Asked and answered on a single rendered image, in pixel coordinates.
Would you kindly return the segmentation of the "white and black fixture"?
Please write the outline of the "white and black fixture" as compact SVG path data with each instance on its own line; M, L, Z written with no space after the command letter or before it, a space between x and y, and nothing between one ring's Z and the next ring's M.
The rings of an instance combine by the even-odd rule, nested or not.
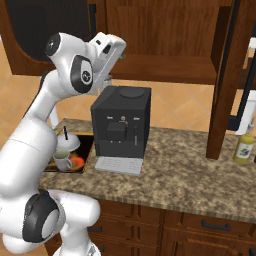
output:
M231 115L228 123L228 130L234 131L236 135L242 135L246 132L248 125L252 121L254 110L256 109L256 89L252 88L256 75L256 36L250 39L248 49L254 49L255 52L246 78L237 114Z

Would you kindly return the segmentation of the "dark printed tray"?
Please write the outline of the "dark printed tray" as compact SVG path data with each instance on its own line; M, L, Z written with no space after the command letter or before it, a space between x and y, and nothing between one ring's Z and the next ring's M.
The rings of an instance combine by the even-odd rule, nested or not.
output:
M70 152L70 161L72 162L72 168L67 171L60 171L56 163L52 157L50 162L48 163L46 167L46 171L49 172L55 172L55 171L60 171L60 172L66 172L66 173L75 173L75 172L82 172L88 157L90 156L90 153L92 151L92 147L94 144L94 137L92 133L83 133L83 134L77 134L74 133L78 136L81 145L78 149L76 149L73 152Z

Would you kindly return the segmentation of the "white mug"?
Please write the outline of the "white mug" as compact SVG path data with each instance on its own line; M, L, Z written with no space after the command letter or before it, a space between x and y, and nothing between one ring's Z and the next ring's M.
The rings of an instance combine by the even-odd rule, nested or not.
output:
M67 150L57 150L53 155L53 159L60 171L67 171L72 168L70 152Z

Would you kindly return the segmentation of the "wooden drawer front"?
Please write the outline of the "wooden drawer front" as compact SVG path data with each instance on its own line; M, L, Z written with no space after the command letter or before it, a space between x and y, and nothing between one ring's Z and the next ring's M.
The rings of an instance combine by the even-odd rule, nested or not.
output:
M101 200L100 205L101 215L93 228L102 226L102 231L93 233L127 240L140 235L140 227L134 222L136 213L132 204Z
M230 224L231 230L222 231L210 228L203 228L201 225L202 219L206 219L209 224L224 226L226 223ZM189 229L201 230L202 232L223 234L235 238L256 239L256 224L239 222L230 219L222 219L210 216L201 216L196 214L183 213L181 217L183 226Z

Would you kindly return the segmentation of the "wooden base cupboard door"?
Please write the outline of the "wooden base cupboard door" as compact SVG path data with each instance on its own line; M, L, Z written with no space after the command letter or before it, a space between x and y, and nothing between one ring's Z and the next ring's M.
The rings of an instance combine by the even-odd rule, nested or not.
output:
M165 228L161 256L249 256L256 242Z
M102 256L159 256L162 237L160 224L142 224L135 221L140 227L140 235L132 240L121 237L112 237L89 232L92 242L101 248Z

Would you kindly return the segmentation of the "yellow bottle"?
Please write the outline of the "yellow bottle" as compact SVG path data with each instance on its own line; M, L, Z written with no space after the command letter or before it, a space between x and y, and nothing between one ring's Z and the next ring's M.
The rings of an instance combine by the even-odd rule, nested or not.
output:
M241 135L236 150L233 156L233 160L238 164L246 164L249 156L251 154L253 145L254 145L254 136L247 132L244 135Z

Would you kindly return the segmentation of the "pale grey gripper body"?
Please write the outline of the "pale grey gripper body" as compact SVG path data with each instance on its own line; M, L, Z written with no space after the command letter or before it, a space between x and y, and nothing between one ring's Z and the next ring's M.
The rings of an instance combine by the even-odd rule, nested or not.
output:
M96 35L93 39L96 58L93 63L93 87L100 87L126 48L126 42L115 35Z

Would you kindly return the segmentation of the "wooden cabinet door, glass panel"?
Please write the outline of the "wooden cabinet door, glass panel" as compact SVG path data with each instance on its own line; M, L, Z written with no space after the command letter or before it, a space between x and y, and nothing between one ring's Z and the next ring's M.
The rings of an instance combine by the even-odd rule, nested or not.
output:
M57 32L90 39L87 0L0 0L0 34L13 75L52 70L45 47Z

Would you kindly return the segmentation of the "black coffee machine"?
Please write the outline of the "black coffee machine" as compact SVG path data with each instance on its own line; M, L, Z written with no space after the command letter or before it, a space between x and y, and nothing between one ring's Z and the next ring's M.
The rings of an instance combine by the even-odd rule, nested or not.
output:
M139 175L150 130L151 89L108 86L91 106L96 170Z

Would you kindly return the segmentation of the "wooden wall cabinet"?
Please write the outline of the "wooden wall cabinet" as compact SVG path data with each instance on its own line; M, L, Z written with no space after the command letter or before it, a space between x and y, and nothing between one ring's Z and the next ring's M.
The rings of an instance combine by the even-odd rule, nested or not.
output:
M233 0L88 0L96 30L126 42L115 79L213 84Z

